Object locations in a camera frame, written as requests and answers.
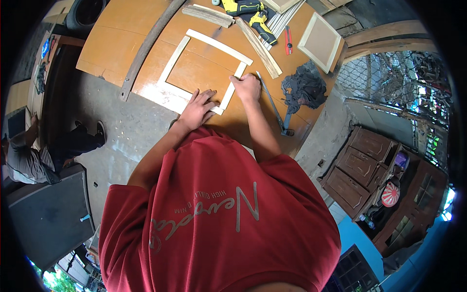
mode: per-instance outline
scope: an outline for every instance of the cabinet drawer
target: cabinet drawer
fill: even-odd
[[[349,147],[345,155],[337,164],[342,171],[367,186],[376,168],[376,160],[368,155]]]
[[[360,128],[350,146],[367,154],[377,161],[382,161],[386,158],[389,147],[391,146],[391,140],[379,134]]]
[[[370,191],[370,192],[373,192],[377,186],[379,185],[379,183],[381,182],[383,176],[386,175],[386,170],[382,167],[379,167],[376,171],[375,171],[375,175],[371,178],[370,180],[370,183],[368,184],[368,187],[367,189]]]
[[[355,217],[370,196],[365,188],[337,167],[334,167],[323,188],[350,218]]]

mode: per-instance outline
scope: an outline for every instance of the concrete floor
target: concrete floor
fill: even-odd
[[[67,101],[69,129],[81,120],[95,134],[96,123],[103,121],[107,143],[99,149],[75,159],[87,170],[91,212],[98,226],[107,191],[112,184],[126,184],[128,178],[145,153],[167,132],[174,112],[136,94],[128,102],[118,99],[120,88],[98,77],[76,70]],[[355,118],[343,102],[342,95],[333,90],[326,106],[296,160],[320,191],[336,221],[342,213],[333,200],[320,187],[316,178],[323,175],[337,155],[348,135],[349,122]],[[318,166],[323,159],[322,167]]]

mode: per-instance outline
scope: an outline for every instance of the blue wall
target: blue wall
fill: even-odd
[[[418,280],[427,272],[432,258],[441,243],[449,222],[444,222],[441,217],[435,219],[433,227],[428,229],[425,241],[418,251],[412,255],[399,271],[391,275],[383,284],[385,292],[410,291]],[[360,250],[378,280],[384,280],[381,255],[371,240],[363,233],[357,224],[352,223],[349,216],[338,225],[342,253],[346,252],[353,244]]]

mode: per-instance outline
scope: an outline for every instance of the gray shirt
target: gray shirt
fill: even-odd
[[[10,170],[9,175],[12,180],[17,180],[18,175],[15,175],[14,173],[14,171],[17,171],[23,174],[26,178],[37,183],[47,182],[47,177],[41,162],[52,171],[55,171],[47,146],[40,151],[29,147],[26,145],[25,132],[19,133],[10,140],[7,163]]]

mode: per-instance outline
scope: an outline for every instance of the cordless drill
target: cordless drill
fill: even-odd
[[[274,37],[270,29],[264,24],[267,20],[266,11],[258,11],[251,19],[250,26],[258,32],[258,34],[271,46],[277,44],[277,39]]]
[[[212,4],[217,6],[220,2],[219,0],[212,0]],[[265,8],[264,4],[258,0],[240,0],[237,2],[235,0],[222,0],[222,5],[224,5],[226,13],[230,16],[261,11]]]

